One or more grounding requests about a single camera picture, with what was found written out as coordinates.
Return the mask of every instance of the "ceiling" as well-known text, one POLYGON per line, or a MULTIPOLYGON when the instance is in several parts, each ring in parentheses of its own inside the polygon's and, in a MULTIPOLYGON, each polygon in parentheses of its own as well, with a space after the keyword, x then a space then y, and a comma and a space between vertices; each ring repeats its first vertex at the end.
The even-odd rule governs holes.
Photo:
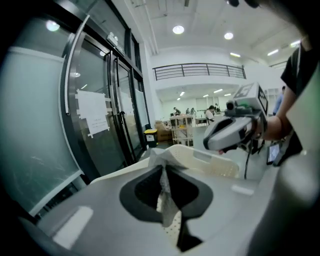
POLYGON ((148 38, 151 49, 181 46, 211 46, 228 49, 243 57, 267 63, 286 59, 293 52, 288 45, 300 38, 298 30, 271 11, 258 7, 253 9, 243 0, 237 8, 224 0, 146 0, 146 7, 155 35, 144 16, 143 0, 130 0, 137 20, 141 21, 142 33, 148 38), (174 34, 176 25, 184 27, 183 34, 174 34), (225 33, 234 38, 226 40, 225 33), (267 54, 275 49, 279 53, 267 54))
POLYGON ((167 102, 177 100, 177 98, 202 98, 206 94, 209 97, 223 97, 225 94, 234 94, 238 87, 235 84, 190 84, 157 90, 156 93, 162 102, 167 102))

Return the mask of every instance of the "black sleeve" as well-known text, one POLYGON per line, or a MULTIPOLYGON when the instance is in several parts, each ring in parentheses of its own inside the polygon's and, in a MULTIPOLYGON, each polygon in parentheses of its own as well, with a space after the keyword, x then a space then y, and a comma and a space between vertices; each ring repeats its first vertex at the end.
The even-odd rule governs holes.
POLYGON ((297 84, 296 78, 293 75, 291 57, 288 59, 286 63, 285 70, 281 75, 281 79, 285 82, 286 86, 288 86, 295 94, 297 93, 297 84))

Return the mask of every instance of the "cable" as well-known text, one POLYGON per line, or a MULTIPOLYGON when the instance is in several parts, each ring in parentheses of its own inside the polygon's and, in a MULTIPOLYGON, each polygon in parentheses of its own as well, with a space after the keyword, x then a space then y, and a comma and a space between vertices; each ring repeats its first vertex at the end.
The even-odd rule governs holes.
POLYGON ((249 145, 250 150, 249 150, 248 156, 246 157, 246 161, 245 161, 245 169, 244 169, 244 179, 245 180, 247 179, 248 162, 249 162, 249 157, 252 152, 252 145, 253 145, 253 139, 250 140, 250 145, 249 145))

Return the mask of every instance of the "fluorescent light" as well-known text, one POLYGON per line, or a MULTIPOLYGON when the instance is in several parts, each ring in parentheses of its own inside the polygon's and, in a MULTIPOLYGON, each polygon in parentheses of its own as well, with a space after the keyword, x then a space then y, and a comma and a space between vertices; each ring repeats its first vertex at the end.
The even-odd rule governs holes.
POLYGON ((230 55, 232 55, 232 56, 234 56, 234 57, 238 57, 238 58, 241 57, 239 54, 236 54, 236 53, 233 53, 233 52, 230 52, 230 55))
POLYGON ((173 29, 172 29, 173 33, 179 35, 179 34, 182 34, 184 31, 185 31, 185 28, 183 26, 175 26, 173 29))
POLYGON ((228 32, 228 33, 226 33, 226 34, 224 35, 224 38, 227 39, 227 40, 230 40, 230 39, 234 38, 234 34, 228 32))
POLYGON ((272 54, 276 54, 277 52, 279 52, 279 50, 278 50, 278 49, 273 50, 272 52, 269 52, 269 53, 268 53, 268 56, 270 56, 270 55, 272 55, 272 54))
POLYGON ((291 47, 296 47, 296 46, 298 46, 300 44, 300 42, 301 42, 300 40, 292 42, 292 43, 290 43, 290 46, 291 47))
POLYGON ((46 22, 45 26, 49 31, 52 31, 52 32, 57 31, 60 28, 60 25, 58 25, 57 23, 55 23, 52 20, 48 20, 46 22))

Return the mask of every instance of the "person in blue shirt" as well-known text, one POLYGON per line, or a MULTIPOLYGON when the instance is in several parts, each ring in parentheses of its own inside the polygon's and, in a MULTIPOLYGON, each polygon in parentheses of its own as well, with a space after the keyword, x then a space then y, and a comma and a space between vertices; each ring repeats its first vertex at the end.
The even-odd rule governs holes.
POLYGON ((281 102, 284 99, 284 94, 285 94, 285 89, 286 87, 283 86, 282 87, 282 94, 279 95, 278 99, 276 100, 275 106, 274 106, 274 110, 273 110, 273 115, 275 116, 280 108, 281 102))

